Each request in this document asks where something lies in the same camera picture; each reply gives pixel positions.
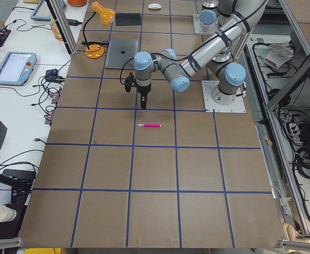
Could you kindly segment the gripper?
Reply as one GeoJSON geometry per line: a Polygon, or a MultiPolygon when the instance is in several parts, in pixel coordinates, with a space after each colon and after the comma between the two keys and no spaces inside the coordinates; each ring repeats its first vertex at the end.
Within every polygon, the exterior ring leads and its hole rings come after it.
{"type": "Polygon", "coordinates": [[[147,85],[147,86],[139,86],[137,85],[137,92],[140,94],[140,106],[142,110],[146,109],[146,105],[147,105],[147,96],[148,93],[151,91],[151,85],[147,85]]]}

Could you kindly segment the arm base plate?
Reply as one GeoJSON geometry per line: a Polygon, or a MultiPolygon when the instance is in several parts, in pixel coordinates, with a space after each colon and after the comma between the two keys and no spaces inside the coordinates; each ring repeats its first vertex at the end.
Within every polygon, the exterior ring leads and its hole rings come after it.
{"type": "Polygon", "coordinates": [[[194,26],[194,33],[198,35],[207,35],[210,34],[211,25],[210,24],[204,24],[200,20],[199,14],[194,14],[192,16],[193,19],[193,26],[194,26]]]}
{"type": "Polygon", "coordinates": [[[235,94],[225,95],[219,90],[218,80],[203,80],[201,84],[206,113],[246,113],[241,86],[235,94]]]}

